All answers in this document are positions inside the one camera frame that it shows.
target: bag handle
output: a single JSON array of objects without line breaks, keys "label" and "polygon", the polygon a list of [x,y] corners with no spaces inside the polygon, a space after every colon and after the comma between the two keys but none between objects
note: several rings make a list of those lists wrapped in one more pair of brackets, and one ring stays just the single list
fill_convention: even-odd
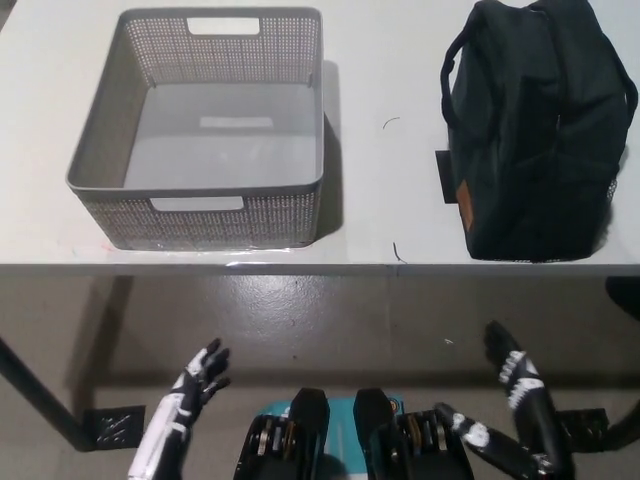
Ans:
[{"label": "bag handle", "polygon": [[629,126],[631,126],[631,122],[633,122],[633,116],[636,113],[636,109],[638,108],[638,89],[636,88],[636,84],[633,83],[631,77],[627,73],[627,70],[624,68],[624,64],[620,57],[618,56],[618,52],[614,48],[611,40],[603,33],[602,38],[604,38],[604,42],[607,44],[609,50],[611,50],[611,55],[613,56],[613,63],[616,65],[616,69],[618,70],[618,75],[620,75],[620,79],[624,84],[625,93],[627,96],[627,114],[629,115]]},{"label": "bag handle", "polygon": [[[560,15],[567,16],[568,15],[567,12],[563,10],[563,8],[566,8],[566,7],[567,5],[563,5],[559,2],[554,2],[552,0],[551,1],[539,0],[538,3],[536,4],[537,10],[544,11],[549,17],[554,19],[556,17],[559,17]],[[600,30],[605,46],[609,50],[609,53],[613,58],[613,63],[616,67],[616,70],[618,71],[618,75],[620,75],[620,79],[622,80],[622,84],[625,89],[625,95],[627,97],[627,115],[629,117],[628,126],[630,127],[631,122],[633,122],[633,116],[635,115],[636,109],[638,108],[638,89],[636,88],[635,83],[633,83],[633,80],[631,80],[631,77],[629,77],[627,70],[624,68],[624,64],[622,63],[622,60],[620,60],[620,57],[618,56],[618,52],[616,51],[615,47],[611,43],[611,40],[609,40],[609,38],[600,29],[600,25],[598,24],[598,20],[595,17],[595,13],[593,13],[593,9],[589,6],[589,4],[586,1],[583,3],[583,7],[588,8],[589,11],[591,12],[593,21],[595,22],[596,27]]]},{"label": "bag handle", "polygon": [[[442,70],[440,71],[440,87],[442,89],[442,116],[447,122],[447,125],[452,130],[464,130],[467,133],[467,135],[469,135],[473,140],[482,144],[485,144],[489,141],[489,139],[491,138],[491,133],[494,131],[494,128],[498,123],[498,113],[499,113],[498,108],[494,108],[491,114],[491,119],[489,120],[489,127],[487,131],[484,133],[484,135],[478,135],[474,133],[469,127],[467,127],[462,123],[462,121],[456,114],[455,109],[453,108],[453,100],[451,98],[451,85],[449,83],[449,76],[451,75],[451,72],[453,72],[453,68],[455,67],[456,55],[458,54],[458,52],[460,52],[460,50],[462,50],[462,48],[467,43],[469,43],[469,40],[471,39],[473,34],[484,23],[485,23],[485,20],[480,15],[478,4],[476,4],[476,7],[471,12],[471,15],[469,15],[469,19],[467,20],[466,25],[462,29],[462,32],[460,32],[460,34],[456,37],[456,39],[453,41],[453,43],[447,50],[447,53],[445,54],[445,57],[444,57],[444,64],[442,65]],[[490,79],[487,78],[487,72],[484,72],[483,68],[481,68],[481,70],[483,70],[483,73],[485,74],[485,79],[487,81],[487,88],[489,89],[489,94],[491,95],[493,104],[497,106],[498,93],[496,91],[496,88],[493,85],[493,83],[490,81]]]}]

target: black strap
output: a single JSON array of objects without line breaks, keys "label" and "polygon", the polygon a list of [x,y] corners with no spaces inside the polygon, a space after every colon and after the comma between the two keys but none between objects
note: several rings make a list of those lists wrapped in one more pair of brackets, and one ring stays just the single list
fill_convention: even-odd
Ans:
[{"label": "black strap", "polygon": [[[462,50],[462,48],[467,43],[469,43],[469,40],[471,39],[473,34],[478,30],[479,27],[483,26],[484,23],[485,23],[484,18],[480,13],[478,4],[476,4],[476,7],[471,12],[471,15],[469,16],[469,19],[467,20],[466,25],[462,29],[462,32],[460,32],[460,34],[456,37],[456,39],[453,41],[453,43],[447,50],[447,53],[445,54],[445,57],[444,57],[444,64],[442,65],[442,70],[440,71],[440,86],[442,89],[442,116],[447,122],[447,125],[449,125],[449,128],[451,128],[452,130],[464,130],[471,139],[482,144],[490,140],[492,133],[498,123],[498,115],[499,115],[498,98],[497,98],[498,95],[497,95],[497,90],[495,88],[495,85],[493,84],[493,82],[491,82],[490,78],[486,78],[487,86],[489,88],[489,93],[491,95],[492,102],[494,104],[494,109],[491,114],[491,119],[489,121],[489,126],[487,131],[482,135],[478,135],[477,133],[473,132],[469,127],[465,126],[462,123],[462,121],[460,120],[460,118],[458,117],[458,115],[456,114],[453,108],[453,101],[451,99],[451,86],[449,84],[449,76],[451,75],[451,72],[455,67],[456,55],[458,54],[458,52],[460,52],[460,50]],[[485,69],[482,69],[482,70],[486,77],[487,72],[485,71]]]},{"label": "black strap", "polygon": [[622,64],[622,60],[618,56],[618,52],[614,48],[611,40],[603,33],[602,37],[604,38],[605,43],[609,50],[611,50],[611,55],[613,56],[613,63],[616,65],[616,69],[618,70],[618,75],[620,75],[620,79],[625,88],[625,93],[627,96],[627,114],[629,115],[629,126],[631,126],[631,122],[633,122],[633,116],[636,113],[636,108],[638,108],[638,89],[636,88],[636,84],[633,83],[631,77],[627,73],[627,70],[624,68]]},{"label": "black strap", "polygon": [[563,21],[563,20],[567,21],[567,18],[570,18],[572,14],[571,9],[576,9],[576,8],[588,9],[588,11],[590,12],[590,16],[592,17],[592,21],[595,24],[594,27],[601,32],[605,46],[609,50],[609,53],[613,58],[613,63],[616,67],[616,70],[618,71],[618,75],[620,75],[620,79],[622,80],[622,84],[625,89],[625,95],[627,97],[627,114],[629,117],[629,126],[631,126],[631,122],[633,122],[633,116],[636,112],[636,109],[638,108],[638,89],[636,88],[635,83],[633,83],[633,80],[631,80],[631,78],[629,77],[627,70],[624,68],[624,65],[622,64],[622,60],[620,60],[620,57],[618,56],[618,52],[616,52],[616,49],[611,43],[611,40],[609,40],[609,38],[604,33],[602,33],[602,30],[600,29],[600,24],[598,23],[598,19],[596,18],[595,13],[593,12],[593,9],[589,5],[589,3],[586,1],[575,2],[575,3],[574,2],[561,3],[561,2],[558,2],[557,0],[556,1],[540,0],[536,4],[532,5],[532,7],[534,10],[544,11],[547,14],[547,16],[552,20],[552,23],[555,23],[556,18],[558,19],[558,21]]}]

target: table leg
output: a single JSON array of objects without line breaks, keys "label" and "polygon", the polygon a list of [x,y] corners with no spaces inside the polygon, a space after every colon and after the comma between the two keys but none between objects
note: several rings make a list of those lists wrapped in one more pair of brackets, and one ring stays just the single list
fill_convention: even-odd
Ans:
[{"label": "table leg", "polygon": [[80,423],[0,338],[0,374],[79,452],[136,448],[144,407],[88,410]]},{"label": "table leg", "polygon": [[640,321],[640,277],[608,277],[605,288],[616,305]]}]

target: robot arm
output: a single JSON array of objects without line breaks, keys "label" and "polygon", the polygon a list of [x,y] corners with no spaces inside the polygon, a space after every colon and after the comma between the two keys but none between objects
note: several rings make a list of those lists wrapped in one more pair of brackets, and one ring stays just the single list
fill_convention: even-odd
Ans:
[{"label": "robot arm", "polygon": [[519,442],[444,403],[435,407],[442,421],[473,453],[512,478],[575,480],[553,401],[526,352],[497,322],[487,326],[485,346],[505,387]]},{"label": "robot arm", "polygon": [[129,468],[129,480],[179,480],[193,425],[218,390],[228,366],[229,350],[216,339],[189,362],[156,409]]}]

